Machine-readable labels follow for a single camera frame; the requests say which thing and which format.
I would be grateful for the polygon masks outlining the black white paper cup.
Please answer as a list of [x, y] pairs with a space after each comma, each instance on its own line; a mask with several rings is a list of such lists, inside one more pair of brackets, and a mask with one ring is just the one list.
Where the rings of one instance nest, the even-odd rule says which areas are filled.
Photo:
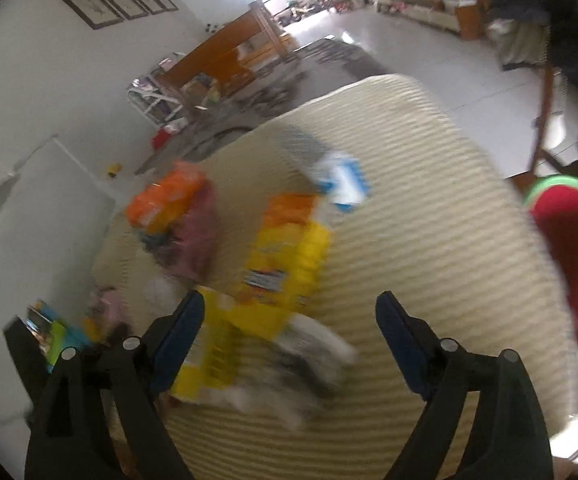
[[357, 352], [327, 326], [291, 313], [268, 340], [250, 336], [249, 352], [225, 400], [247, 414], [268, 413], [300, 431], [343, 388]]

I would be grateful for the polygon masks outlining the patterned glass dining table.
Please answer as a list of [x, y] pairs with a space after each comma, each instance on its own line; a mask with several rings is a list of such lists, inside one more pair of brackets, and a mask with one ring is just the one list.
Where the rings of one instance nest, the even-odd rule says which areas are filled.
[[201, 162], [263, 122], [348, 84], [389, 72], [358, 44], [334, 36], [315, 40], [295, 50], [288, 62], [263, 66], [254, 82], [201, 112], [135, 174], [161, 170], [176, 159]]

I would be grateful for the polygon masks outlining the blue white milk carton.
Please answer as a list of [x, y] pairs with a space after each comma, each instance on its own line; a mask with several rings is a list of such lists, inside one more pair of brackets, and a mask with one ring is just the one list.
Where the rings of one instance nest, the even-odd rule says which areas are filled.
[[278, 141], [292, 165], [329, 204], [349, 212], [366, 202], [370, 188], [356, 158], [295, 127], [283, 130]]

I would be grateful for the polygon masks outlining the orange snack bag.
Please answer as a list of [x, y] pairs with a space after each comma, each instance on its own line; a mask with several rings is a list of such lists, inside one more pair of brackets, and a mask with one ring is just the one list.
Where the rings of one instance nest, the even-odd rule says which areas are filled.
[[146, 234], [167, 231], [190, 209], [207, 184], [204, 172], [191, 162], [175, 162], [161, 179], [147, 185], [124, 209], [129, 224]]

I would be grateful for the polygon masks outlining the dark wooden chair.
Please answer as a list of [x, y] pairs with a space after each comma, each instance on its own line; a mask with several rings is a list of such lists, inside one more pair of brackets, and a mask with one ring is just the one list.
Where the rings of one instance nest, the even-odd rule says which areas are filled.
[[546, 147], [548, 130], [566, 105], [567, 90], [578, 90], [578, 45], [570, 41], [548, 40], [544, 54], [543, 80], [539, 116], [536, 118], [536, 140], [532, 145], [529, 167], [510, 178], [521, 193], [538, 182], [538, 168], [544, 162], [556, 174], [578, 178], [578, 159], [566, 164]]

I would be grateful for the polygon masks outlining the pink snack bag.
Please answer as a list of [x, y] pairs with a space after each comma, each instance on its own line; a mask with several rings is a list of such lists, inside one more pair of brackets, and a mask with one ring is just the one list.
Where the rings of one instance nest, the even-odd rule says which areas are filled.
[[191, 207], [163, 233], [141, 232], [144, 250], [167, 275], [200, 282], [212, 262], [219, 238], [215, 190], [211, 182], [193, 197]]

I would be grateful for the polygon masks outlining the pink white drink pouch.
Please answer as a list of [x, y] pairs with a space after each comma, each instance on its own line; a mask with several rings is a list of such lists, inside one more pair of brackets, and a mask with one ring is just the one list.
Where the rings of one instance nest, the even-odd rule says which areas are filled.
[[90, 296], [83, 321], [83, 332], [89, 340], [103, 341], [129, 320], [123, 298], [115, 288], [96, 288]]

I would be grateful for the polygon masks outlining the wooden bench chair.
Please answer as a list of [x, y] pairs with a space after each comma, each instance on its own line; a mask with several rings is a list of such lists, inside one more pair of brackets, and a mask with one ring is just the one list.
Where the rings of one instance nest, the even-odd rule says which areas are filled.
[[172, 68], [157, 77], [164, 92], [191, 107], [184, 88], [200, 75], [217, 82], [222, 96], [232, 96], [257, 79], [254, 69], [266, 61], [287, 62], [298, 43], [273, 20], [262, 3], [214, 32]]

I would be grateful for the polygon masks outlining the wooden tv cabinet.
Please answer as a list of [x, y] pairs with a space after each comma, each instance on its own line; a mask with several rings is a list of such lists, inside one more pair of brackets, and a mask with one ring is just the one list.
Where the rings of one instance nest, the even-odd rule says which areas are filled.
[[477, 0], [373, 0], [373, 3], [379, 13], [401, 14], [418, 23], [454, 32], [461, 40], [484, 36]]

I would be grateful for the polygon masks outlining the yellow iced tea carton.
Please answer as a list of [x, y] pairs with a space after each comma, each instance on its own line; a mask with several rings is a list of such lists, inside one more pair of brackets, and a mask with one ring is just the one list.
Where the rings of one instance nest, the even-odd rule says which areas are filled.
[[238, 286], [239, 304], [305, 312], [319, 284], [332, 234], [315, 194], [283, 193], [268, 203]]

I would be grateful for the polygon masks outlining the blue box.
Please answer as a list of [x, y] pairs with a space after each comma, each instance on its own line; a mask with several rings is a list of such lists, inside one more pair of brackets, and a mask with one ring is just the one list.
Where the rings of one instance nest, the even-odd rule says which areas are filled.
[[52, 371], [64, 349], [73, 347], [82, 350], [91, 345], [89, 338], [79, 328], [68, 324], [42, 300], [27, 308], [24, 323], [38, 341], [48, 372]]

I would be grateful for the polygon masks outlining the checkered yellow table cloth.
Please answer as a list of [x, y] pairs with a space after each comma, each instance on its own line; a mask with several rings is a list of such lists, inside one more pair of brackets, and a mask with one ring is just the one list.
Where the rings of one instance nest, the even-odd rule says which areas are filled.
[[513, 349], [546, 429], [578, 400], [576, 343], [564, 286], [520, 198], [420, 84], [397, 75], [341, 88], [244, 134], [202, 162], [221, 234], [205, 284], [233, 292], [263, 211], [309, 184], [280, 147], [300, 129], [359, 159], [368, 200], [336, 226], [311, 303], [359, 359], [343, 393], [298, 431], [267, 408], [176, 408], [167, 429], [199, 479], [381, 479], [423, 402], [375, 320], [392, 292], [408, 313], [471, 352]]

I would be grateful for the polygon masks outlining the white book rack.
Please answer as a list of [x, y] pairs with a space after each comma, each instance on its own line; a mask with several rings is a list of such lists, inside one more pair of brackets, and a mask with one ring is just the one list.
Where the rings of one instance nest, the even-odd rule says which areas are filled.
[[183, 106], [165, 94], [151, 76], [135, 78], [126, 88], [126, 99], [155, 128], [183, 117]]

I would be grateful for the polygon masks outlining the yellow torn wrapper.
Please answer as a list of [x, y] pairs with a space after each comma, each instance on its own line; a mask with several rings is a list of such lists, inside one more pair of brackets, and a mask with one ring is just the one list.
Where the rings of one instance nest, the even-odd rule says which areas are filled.
[[273, 341], [293, 315], [287, 308], [235, 298], [198, 286], [204, 320], [169, 395], [192, 404], [217, 404], [238, 377], [243, 337]]

